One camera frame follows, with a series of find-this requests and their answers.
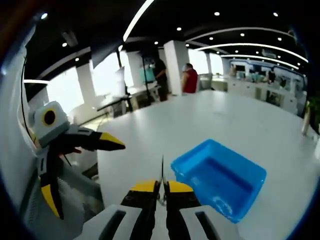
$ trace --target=curved light strip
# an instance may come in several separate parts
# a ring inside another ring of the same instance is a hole
[[[269,49],[275,49],[275,50],[279,50],[279,51],[283,51],[286,52],[288,54],[294,55],[297,58],[302,59],[305,62],[309,62],[308,59],[304,58],[303,56],[300,56],[299,54],[294,53],[293,51],[289,51],[286,50],[284,48],[281,47],[277,47],[277,46],[271,46],[271,45],[265,45],[265,44],[259,44],[259,43],[226,43],[226,44],[218,44],[218,45],[212,45],[212,46],[204,46],[204,47],[200,47],[197,48],[195,50],[205,50],[205,49],[213,49],[213,48],[220,48],[220,47],[230,47],[230,46],[255,46],[255,47],[262,47],[262,48],[269,48]]]
[[[49,84],[49,81],[45,80],[23,80],[25,84]]]
[[[272,58],[268,58],[268,57],[264,57],[264,56],[254,56],[254,55],[242,55],[242,54],[228,54],[228,55],[221,55],[222,58],[232,58],[232,57],[239,57],[239,58],[253,58],[253,59],[263,59],[263,60],[268,60],[268,61],[273,61],[273,62],[276,62],[276,63],[280,63],[280,64],[283,64],[283,65],[287,65],[291,68],[294,68],[294,69],[299,69],[297,66],[295,65],[292,65],[290,63],[287,63],[285,61],[280,61],[280,60],[277,60],[277,59],[272,59]]]
[[[125,42],[132,29],[134,29],[135,25],[137,24],[137,22],[139,21],[139,19],[141,18],[141,16],[144,14],[144,12],[148,9],[148,7],[154,2],[155,0],[146,0],[144,2],[144,4],[140,7],[140,9],[138,10],[138,12],[135,14],[135,16],[133,17],[132,21],[130,22],[127,30],[125,31],[124,35],[123,35],[123,41]]]
[[[269,32],[274,32],[277,34],[283,34],[283,35],[287,35],[289,37],[292,37],[293,39],[295,39],[294,36],[290,35],[289,33],[285,32],[285,31],[279,31],[276,29],[272,29],[272,28],[265,28],[265,27],[257,27],[257,26],[242,26],[242,27],[233,27],[233,28],[227,28],[227,29],[222,29],[222,30],[217,30],[217,31],[211,31],[199,36],[195,36],[193,38],[188,39],[186,42],[195,40],[195,39],[199,39],[202,37],[206,37],[209,35],[214,35],[214,34],[220,34],[220,33],[225,33],[225,32],[232,32],[232,31],[240,31],[240,30],[262,30],[262,31],[269,31]]]

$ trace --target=person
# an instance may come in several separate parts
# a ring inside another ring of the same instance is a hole
[[[185,70],[182,74],[181,87],[183,94],[194,94],[197,90],[198,73],[194,70],[191,63],[185,65]]]
[[[158,89],[158,94],[161,102],[168,100],[168,78],[167,78],[167,67],[165,63],[158,58],[153,65],[153,74],[155,80],[160,85]]]

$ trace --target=red shirt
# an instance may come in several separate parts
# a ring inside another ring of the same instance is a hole
[[[187,94],[194,94],[197,89],[198,73],[194,69],[189,69],[186,73],[188,74],[188,78],[183,88],[183,92]]]

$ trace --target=person in dark shirt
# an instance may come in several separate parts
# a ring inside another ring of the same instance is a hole
[[[167,79],[167,68],[164,62],[160,58],[158,58],[154,62],[153,73],[155,76],[155,80],[160,86],[160,88],[158,89],[160,101],[163,102],[168,100],[169,89],[168,89],[168,79]]]

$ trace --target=cable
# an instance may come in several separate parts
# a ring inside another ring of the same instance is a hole
[[[27,126],[27,122],[26,122],[26,116],[25,116],[25,110],[24,110],[24,101],[23,101],[23,84],[24,84],[24,70],[25,70],[25,66],[26,66],[26,62],[27,62],[27,57],[24,58],[24,62],[23,62],[23,66],[22,66],[22,73],[21,73],[21,107],[22,107],[22,116],[23,116],[23,121],[24,121],[24,126],[26,129],[26,132],[28,133],[31,141],[32,141],[32,137],[31,134],[29,132],[28,126]]]

